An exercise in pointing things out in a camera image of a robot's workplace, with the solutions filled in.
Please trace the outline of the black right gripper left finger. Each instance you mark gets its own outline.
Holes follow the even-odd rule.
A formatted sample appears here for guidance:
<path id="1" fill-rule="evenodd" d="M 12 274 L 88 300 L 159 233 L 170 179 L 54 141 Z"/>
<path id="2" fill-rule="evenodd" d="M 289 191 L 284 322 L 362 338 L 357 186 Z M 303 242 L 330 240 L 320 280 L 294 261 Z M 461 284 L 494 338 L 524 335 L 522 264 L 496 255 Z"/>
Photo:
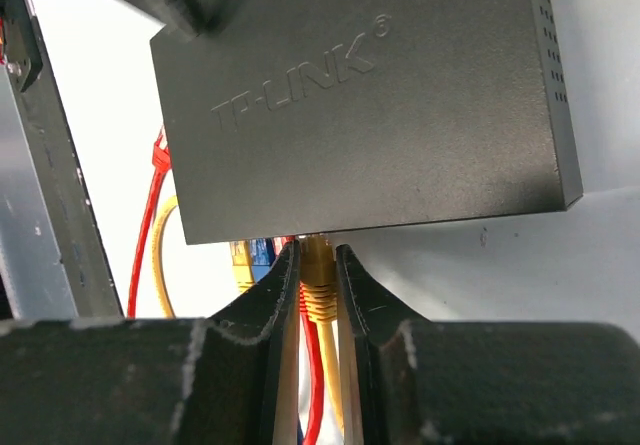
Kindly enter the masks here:
<path id="1" fill-rule="evenodd" d="M 300 246 L 208 318 L 5 320 L 5 444 L 293 444 Z"/>

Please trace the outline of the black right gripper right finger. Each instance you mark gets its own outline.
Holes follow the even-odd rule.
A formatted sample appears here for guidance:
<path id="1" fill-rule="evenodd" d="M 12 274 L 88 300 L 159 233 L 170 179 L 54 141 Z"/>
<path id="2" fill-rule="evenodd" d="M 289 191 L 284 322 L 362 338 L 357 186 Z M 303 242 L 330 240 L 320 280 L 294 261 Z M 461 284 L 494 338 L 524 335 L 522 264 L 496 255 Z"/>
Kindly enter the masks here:
<path id="1" fill-rule="evenodd" d="M 635 444 L 639 346 L 588 322 L 433 321 L 336 251 L 348 444 Z"/>

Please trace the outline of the black network switch box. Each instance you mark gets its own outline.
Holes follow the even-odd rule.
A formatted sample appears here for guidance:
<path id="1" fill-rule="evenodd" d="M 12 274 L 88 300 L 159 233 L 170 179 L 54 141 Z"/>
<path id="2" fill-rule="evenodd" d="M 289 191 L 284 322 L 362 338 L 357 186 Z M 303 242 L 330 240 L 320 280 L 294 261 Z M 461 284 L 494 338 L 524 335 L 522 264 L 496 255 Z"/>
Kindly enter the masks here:
<path id="1" fill-rule="evenodd" d="M 563 211 L 552 0 L 201 0 L 150 47 L 190 244 Z"/>

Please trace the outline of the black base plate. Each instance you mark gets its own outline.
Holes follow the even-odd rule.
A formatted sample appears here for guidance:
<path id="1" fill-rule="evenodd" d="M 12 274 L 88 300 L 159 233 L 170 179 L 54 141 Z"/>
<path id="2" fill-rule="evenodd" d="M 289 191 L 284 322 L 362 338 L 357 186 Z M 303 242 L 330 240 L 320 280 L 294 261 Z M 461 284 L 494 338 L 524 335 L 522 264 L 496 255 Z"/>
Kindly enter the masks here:
<path id="1" fill-rule="evenodd" d="M 31 0 L 1 0 L 1 286 L 16 318 L 122 312 Z"/>

